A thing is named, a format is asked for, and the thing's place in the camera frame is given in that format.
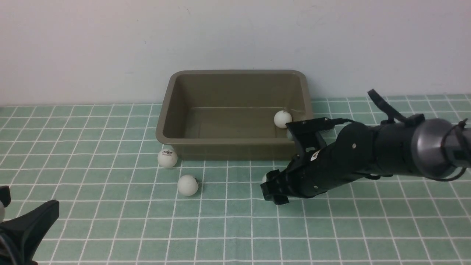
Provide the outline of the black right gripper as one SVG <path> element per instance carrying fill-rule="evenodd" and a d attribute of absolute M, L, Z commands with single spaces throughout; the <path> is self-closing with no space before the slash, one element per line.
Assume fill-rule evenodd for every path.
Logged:
<path fill-rule="evenodd" d="M 313 198 L 354 181 L 353 173 L 340 164 L 331 143 L 307 153 L 306 160 L 293 159 L 283 171 L 272 170 L 262 178 L 263 199 L 275 205 L 289 203 L 288 197 Z"/>

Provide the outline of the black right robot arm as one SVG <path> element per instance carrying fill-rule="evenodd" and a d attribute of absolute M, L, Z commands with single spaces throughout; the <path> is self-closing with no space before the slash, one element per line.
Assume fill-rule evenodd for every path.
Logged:
<path fill-rule="evenodd" d="M 297 154 L 261 184 L 266 201 L 313 198 L 359 179 L 417 176 L 448 182 L 470 168 L 470 128 L 422 114 L 367 126 L 350 119 L 287 124 Z"/>

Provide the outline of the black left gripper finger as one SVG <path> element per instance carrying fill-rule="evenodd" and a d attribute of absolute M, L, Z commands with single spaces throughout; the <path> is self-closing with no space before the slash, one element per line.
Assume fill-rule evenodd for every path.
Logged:
<path fill-rule="evenodd" d="M 0 225 L 0 263 L 35 264 L 41 241 L 59 218 L 60 203 L 49 200 L 18 218 Z"/>

